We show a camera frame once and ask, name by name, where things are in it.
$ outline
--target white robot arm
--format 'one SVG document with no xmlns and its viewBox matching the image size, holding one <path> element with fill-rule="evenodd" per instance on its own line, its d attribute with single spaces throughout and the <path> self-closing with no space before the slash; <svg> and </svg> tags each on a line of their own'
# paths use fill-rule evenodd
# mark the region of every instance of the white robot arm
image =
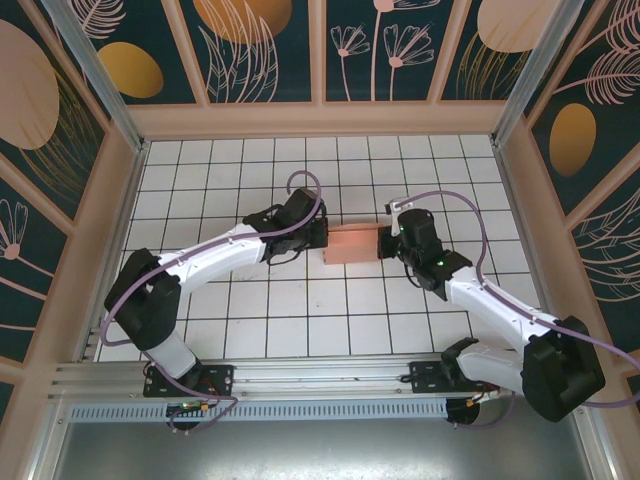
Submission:
<svg viewBox="0 0 640 480">
<path fill-rule="evenodd" d="M 442 353 L 442 370 L 452 386 L 471 380 L 507 388 L 554 422 L 604 387 L 593 345 L 532 318 L 588 334 L 584 323 L 536 310 L 479 277 L 467 258 L 442 248 L 431 212 L 411 207 L 391 203 L 392 226 L 379 230 L 378 257 L 398 257 L 407 275 L 412 270 L 415 286 L 474 313 L 513 347 L 503 350 L 472 338 L 456 342 Z"/>
<path fill-rule="evenodd" d="M 329 229 L 322 201 L 315 216 L 298 227 L 312 215 L 315 203 L 314 192 L 298 188 L 284 205 L 249 215 L 229 232 L 187 250 L 154 256 L 149 250 L 140 249 L 127 260 L 107 295 L 105 307 L 111 311 L 148 272 L 175 263 L 137 288 L 117 311 L 115 319 L 140 351 L 146 352 L 181 385 L 193 390 L 200 380 L 202 364 L 175 332 L 180 297 L 237 268 L 269 263 L 275 256 L 288 252 L 299 255 L 307 249 L 326 247 Z M 278 233 L 285 229 L 291 231 Z M 260 238 L 261 233 L 271 236 Z M 188 252 L 193 252 L 193 256 L 185 255 Z M 176 262 L 180 258 L 188 260 Z"/>
</svg>

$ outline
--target grid mat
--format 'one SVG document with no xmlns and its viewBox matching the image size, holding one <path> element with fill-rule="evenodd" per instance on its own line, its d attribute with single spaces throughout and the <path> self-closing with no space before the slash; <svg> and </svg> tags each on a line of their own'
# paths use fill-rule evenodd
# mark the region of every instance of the grid mat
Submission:
<svg viewBox="0 0 640 480">
<path fill-rule="evenodd" d="M 301 169 L 320 179 L 330 225 L 388 224 L 385 203 L 423 191 L 467 196 L 487 226 L 484 272 L 539 307 L 485 135 L 154 142 L 120 268 L 136 249 L 186 248 L 284 203 L 287 178 Z M 298 177 L 294 186 L 303 182 Z M 465 204 L 430 197 L 415 206 L 434 212 L 446 248 L 476 261 L 480 229 Z M 329 266 L 320 250 L 287 265 L 259 264 L 214 279 L 181 300 L 176 329 L 207 360 L 439 352 L 465 336 L 508 348 L 473 315 L 412 287 L 397 259 Z M 109 338 L 125 334 L 114 324 Z M 98 343 L 94 358 L 131 361 L 140 354 L 132 345 Z"/>
</svg>

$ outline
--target enclosure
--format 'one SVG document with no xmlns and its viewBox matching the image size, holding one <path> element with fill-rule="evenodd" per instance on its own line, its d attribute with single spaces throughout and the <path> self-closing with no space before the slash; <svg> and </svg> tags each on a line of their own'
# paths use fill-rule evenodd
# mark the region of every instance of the enclosure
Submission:
<svg viewBox="0 0 640 480">
<path fill-rule="evenodd" d="M 195 438 L 99 332 L 132 252 L 222 235 L 307 170 L 331 229 L 464 195 L 490 280 L 640 359 L 639 52 L 638 0 L 3 1 L 0 477 L 637 478 L 640 405 L 554 424 L 519 399 L 470 432 L 442 418 L 464 395 L 401 383 L 464 337 L 510 345 L 396 259 L 308 250 L 183 295 L 178 335 L 240 398 Z M 476 262 L 466 204 L 416 206 Z M 597 354 L 596 400 L 638 391 Z"/>
</svg>

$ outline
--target purple cable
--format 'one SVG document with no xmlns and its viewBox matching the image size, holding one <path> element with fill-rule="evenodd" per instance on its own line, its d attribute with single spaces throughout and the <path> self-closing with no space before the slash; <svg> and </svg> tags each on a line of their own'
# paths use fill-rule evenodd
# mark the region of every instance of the purple cable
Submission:
<svg viewBox="0 0 640 480">
<path fill-rule="evenodd" d="M 128 343 L 131 343 L 131 340 L 117 340 L 115 342 L 111 342 L 111 341 L 107 340 L 107 330 L 109 329 L 109 325 L 111 324 L 111 322 L 115 318 L 116 314 L 120 311 L 120 309 L 122 308 L 122 305 L 125 304 L 125 302 L 129 299 L 129 297 L 131 297 L 131 295 L 133 295 L 134 292 L 136 290 L 138 290 L 138 288 L 140 288 L 141 286 L 145 285 L 149 280 L 151 280 L 156 275 L 159 275 L 162 272 L 170 269 L 171 267 L 174 267 L 174 266 L 179 265 L 180 263 L 182 263 L 182 262 L 184 262 L 186 260 L 189 260 L 191 257 L 199 255 L 202 252 L 206 252 L 207 250 L 210 250 L 212 248 L 218 247 L 218 246 L 223 245 L 225 243 L 232 243 L 232 242 L 237 241 L 237 240 L 246 240 L 246 239 L 249 239 L 249 238 L 269 238 L 269 237 L 278 237 L 280 235 L 286 235 L 286 234 L 291 233 L 294 230 L 300 228 L 301 226 L 305 225 L 313 217 L 315 217 L 316 213 L 318 212 L 318 209 L 320 208 L 320 201 L 321 201 L 320 180 L 318 180 L 318 177 L 316 177 L 311 172 L 308 172 L 306 170 L 298 170 L 297 172 L 292 173 L 291 176 L 289 177 L 289 180 L 287 180 L 287 194 L 291 193 L 291 181 L 295 177 L 297 177 L 298 175 L 307 175 L 308 177 L 311 177 L 311 179 L 315 182 L 316 189 L 317 189 L 316 201 L 313 204 L 313 208 L 311 209 L 311 211 L 309 212 L 309 214 L 306 217 L 304 217 L 302 220 L 300 220 L 295 225 L 292 225 L 292 226 L 287 227 L 287 228 L 283 228 L 282 230 L 277 230 L 275 232 L 242 233 L 240 235 L 236 235 L 236 236 L 233 236 L 233 237 L 224 237 L 224 238 L 220 238 L 218 240 L 212 241 L 210 243 L 205 243 L 205 244 L 201 245 L 200 247 L 196 248 L 195 250 L 193 250 L 191 252 L 188 252 L 188 253 L 185 253 L 185 254 L 177 257 L 177 258 L 174 258 L 170 262 L 167 262 L 164 265 L 161 265 L 158 268 L 155 268 L 155 269 L 151 270 L 149 273 L 143 275 L 142 277 L 140 277 L 138 279 L 138 281 L 136 281 L 133 285 L 131 285 L 124 292 L 124 294 L 118 299 L 118 301 L 115 303 L 115 305 L 113 306 L 111 311 L 107 314 L 107 316 L 104 318 L 104 320 L 102 320 L 102 323 L 100 324 L 100 340 L 102 341 L 103 345 L 106 345 L 107 347 L 116 347 L 118 345 L 126 345 Z"/>
<path fill-rule="evenodd" d="M 209 427 L 215 425 L 216 423 L 218 423 L 218 420 L 220 420 L 222 417 L 224 417 L 227 413 L 229 413 L 229 411 L 231 411 L 231 409 L 233 407 L 235 407 L 238 404 L 238 398 L 237 397 L 233 397 L 233 396 L 231 396 L 231 397 L 222 397 L 222 396 L 218 396 L 218 395 L 207 395 L 206 393 L 197 392 L 195 390 L 191 390 L 190 388 L 185 387 L 184 385 L 181 385 L 177 380 L 175 380 L 171 375 L 169 375 L 165 371 L 164 368 L 162 368 L 160 365 L 158 365 L 151 355 L 149 355 L 147 352 L 143 352 L 143 355 L 145 357 L 147 357 L 149 359 L 149 361 L 152 363 L 152 365 L 155 366 L 158 369 L 158 371 L 162 374 L 162 376 L 164 378 L 166 378 L 167 381 L 171 385 L 176 387 L 178 390 L 181 390 L 184 393 L 187 393 L 189 395 L 193 395 L 193 396 L 196 396 L 196 397 L 204 398 L 206 400 L 215 400 L 216 402 L 221 402 L 221 401 L 226 401 L 226 400 L 231 401 L 231 403 L 229 405 L 227 405 L 225 408 L 223 408 L 222 411 L 220 411 L 220 413 L 218 413 L 212 419 L 207 420 L 207 421 L 202 421 L 198 425 L 193 427 L 192 429 L 185 430 L 185 431 L 178 430 L 175 427 L 175 425 L 173 424 L 173 421 L 178 416 L 178 414 L 182 413 L 182 412 L 180 412 L 180 410 L 178 410 L 173 415 L 171 415 L 171 417 L 169 417 L 169 426 L 171 427 L 171 429 L 173 430 L 174 433 L 182 432 L 182 435 L 186 436 L 186 435 L 189 435 L 190 433 L 197 433 L 197 432 L 199 432 L 201 430 L 204 430 L 205 428 L 209 428 Z"/>
<path fill-rule="evenodd" d="M 222 245 L 224 243 L 227 242 L 233 242 L 233 241 L 237 241 L 237 240 L 245 240 L 245 239 L 249 239 L 249 238 L 268 238 L 268 237 L 277 237 L 280 235 L 286 235 L 288 233 L 293 232 L 294 230 L 300 228 L 301 226 L 305 225 L 307 222 L 309 222 L 310 220 L 313 219 L 313 217 L 316 216 L 316 214 L 318 213 L 318 209 L 320 208 L 320 202 L 322 200 L 322 187 L 320 185 L 320 180 L 318 180 L 318 177 L 316 177 L 313 173 L 308 172 L 307 170 L 298 170 L 297 172 L 294 172 L 291 174 L 291 176 L 289 177 L 289 180 L 287 181 L 287 194 L 291 193 L 291 181 L 297 177 L 298 175 L 306 175 L 308 177 L 310 177 L 314 183 L 316 184 L 316 200 L 315 203 L 313 204 L 313 208 L 311 209 L 311 211 L 309 212 L 309 214 L 303 218 L 302 220 L 300 220 L 298 223 L 296 223 L 295 225 L 292 225 L 291 227 L 287 227 L 284 228 L 282 230 L 278 230 L 275 232 L 266 232 L 266 233 L 243 233 L 240 235 L 236 235 L 233 237 L 225 237 L 225 238 L 221 238 L 219 240 L 210 242 L 210 243 L 206 243 L 202 246 L 200 246 L 199 248 L 185 253 L 184 255 L 177 257 L 173 260 L 171 260 L 170 262 L 167 262 L 166 264 L 150 271 L 149 273 L 147 273 L 146 275 L 143 275 L 142 277 L 140 277 L 140 279 L 138 279 L 138 281 L 136 281 L 133 285 L 131 285 L 122 295 L 122 297 L 120 297 L 118 299 L 118 301 L 115 303 L 115 305 L 113 306 L 113 308 L 111 309 L 111 311 L 107 314 L 107 316 L 104 318 L 104 320 L 102 321 L 101 325 L 100 325 L 100 340 L 102 341 L 102 343 L 106 346 L 117 346 L 117 345 L 125 345 L 128 343 L 131 343 L 131 340 L 118 340 L 116 342 L 110 342 L 109 340 L 107 340 L 107 330 L 109 329 L 109 325 L 111 324 L 111 322 L 113 321 L 113 319 L 115 318 L 116 314 L 118 313 L 118 311 L 120 310 L 120 308 L 122 308 L 122 305 L 124 305 L 124 303 L 129 299 L 129 297 L 131 295 L 133 295 L 133 293 L 140 288 L 141 286 L 143 286 L 144 284 L 146 284 L 150 279 L 152 279 L 153 277 L 155 277 L 156 275 L 159 275 L 160 273 L 168 270 L 169 268 L 178 265 L 180 262 L 183 262 L 185 260 L 188 260 L 189 258 L 198 255 L 202 252 L 205 252 L 211 248 L 215 248 L 219 245 Z M 188 395 L 193 395 L 195 397 L 199 397 L 199 398 L 204 398 L 207 400 L 215 400 L 215 401 L 225 401 L 225 400 L 229 400 L 231 401 L 231 403 L 225 407 L 218 415 L 216 415 L 215 417 L 213 417 L 211 420 L 207 420 L 206 422 L 201 422 L 199 425 L 197 425 L 196 427 L 192 428 L 191 430 L 187 430 L 186 432 L 184 432 L 184 435 L 188 435 L 187 432 L 192 432 L 192 433 L 196 433 L 200 430 L 204 430 L 205 428 L 208 428 L 212 425 L 214 425 L 215 423 L 218 422 L 218 420 L 220 420 L 223 416 L 225 416 L 233 407 L 236 406 L 236 404 L 238 403 L 238 399 L 236 397 L 222 397 L 222 396 L 217 396 L 217 395 L 207 395 L 204 394 L 202 392 L 197 392 L 195 390 L 191 390 L 189 388 L 186 388 L 185 386 L 181 385 L 178 381 L 176 381 L 173 377 L 171 377 L 171 375 L 169 375 L 160 365 L 158 365 L 156 363 L 156 361 L 153 359 L 153 357 L 151 357 L 151 355 L 149 355 L 148 352 L 143 352 L 143 354 L 149 359 L 149 361 L 152 362 L 152 364 L 158 369 L 158 371 L 162 374 L 163 377 L 165 377 L 165 379 L 174 387 L 176 387 L 178 390 L 181 390 L 182 392 L 188 394 Z M 173 425 L 173 420 L 175 419 L 176 415 L 172 415 L 169 418 L 169 425 L 171 426 L 171 428 L 174 429 L 174 432 L 178 432 L 180 430 L 177 430 L 174 425 Z"/>
<path fill-rule="evenodd" d="M 519 313 L 523 317 L 525 317 L 525 318 L 527 318 L 527 319 L 529 319 L 529 320 L 531 320 L 533 322 L 536 322 L 538 325 L 542 325 L 543 327 L 546 327 L 546 328 L 548 328 L 550 330 L 554 330 L 554 331 L 556 331 L 558 333 L 562 333 L 563 335 L 568 335 L 570 337 L 577 338 L 578 340 L 582 340 L 583 342 L 591 343 L 592 345 L 596 345 L 598 347 L 602 347 L 602 348 L 604 348 L 606 350 L 609 350 L 611 353 L 614 353 L 615 355 L 618 355 L 618 356 L 624 358 L 631 365 L 633 365 L 636 368 L 636 370 L 640 371 L 640 361 L 636 360 L 635 358 L 633 358 L 628 353 L 623 352 L 619 348 L 614 347 L 613 345 L 610 345 L 610 344 L 608 344 L 606 342 L 603 342 L 602 340 L 599 340 L 597 338 L 593 338 L 593 337 L 590 337 L 588 335 L 584 335 L 584 334 L 579 333 L 579 332 L 574 332 L 573 330 L 569 330 L 567 328 L 560 327 L 560 326 L 558 326 L 558 325 L 556 325 L 554 323 L 550 323 L 550 322 L 547 322 L 545 320 L 541 320 L 539 318 L 536 318 L 535 315 L 532 315 L 531 313 L 527 312 L 526 310 L 523 310 L 522 308 L 520 308 L 518 305 L 516 305 L 513 302 L 509 301 L 508 299 L 502 297 L 502 295 L 500 295 L 498 292 L 493 290 L 491 288 L 491 286 L 489 286 L 488 284 L 484 283 L 484 281 L 483 281 L 484 280 L 484 276 L 482 275 L 481 266 L 482 266 L 482 262 L 484 261 L 485 255 L 487 253 L 487 245 L 488 245 L 489 242 L 487 240 L 487 231 L 486 231 L 486 228 L 485 228 L 485 225 L 484 225 L 484 221 L 482 220 L 482 215 L 480 214 L 480 210 L 478 210 L 478 207 L 476 207 L 469 199 L 467 199 L 463 195 L 460 195 L 459 193 L 456 193 L 456 192 L 450 192 L 450 191 L 446 191 L 446 190 L 436 190 L 436 191 L 432 191 L 432 192 L 420 193 L 420 194 L 415 195 L 415 196 L 413 196 L 411 198 L 408 198 L 407 200 L 404 200 L 404 201 L 398 203 L 398 207 L 402 207 L 403 205 L 406 205 L 407 203 L 414 202 L 414 201 L 419 200 L 419 199 L 424 198 L 424 197 L 430 197 L 432 195 L 451 195 L 453 197 L 456 197 L 456 198 L 462 200 L 467 205 L 469 205 L 469 207 L 471 207 L 471 210 L 473 211 L 473 213 L 475 214 L 476 218 L 478 219 L 478 223 L 480 224 L 480 231 L 482 232 L 482 251 L 480 252 L 480 257 L 478 258 L 478 263 L 476 264 L 476 273 L 478 275 L 478 279 L 483 282 L 484 289 L 491 296 L 493 296 L 496 300 L 501 302 L 506 307 L 509 307 L 509 308 L 513 309 L 514 311 L 516 311 L 517 313 Z M 637 392 L 632 397 L 629 397 L 629 398 L 624 399 L 624 400 L 618 400 L 616 402 L 584 402 L 582 405 L 584 405 L 585 407 L 591 407 L 591 408 L 620 408 L 620 407 L 627 407 L 629 405 L 634 405 L 638 401 L 640 401 L 640 392 Z M 503 417 L 501 417 L 501 419 L 506 418 L 506 415 L 508 415 L 509 412 L 511 412 L 511 409 L 509 409 L 508 412 L 505 413 L 505 415 Z"/>
</svg>

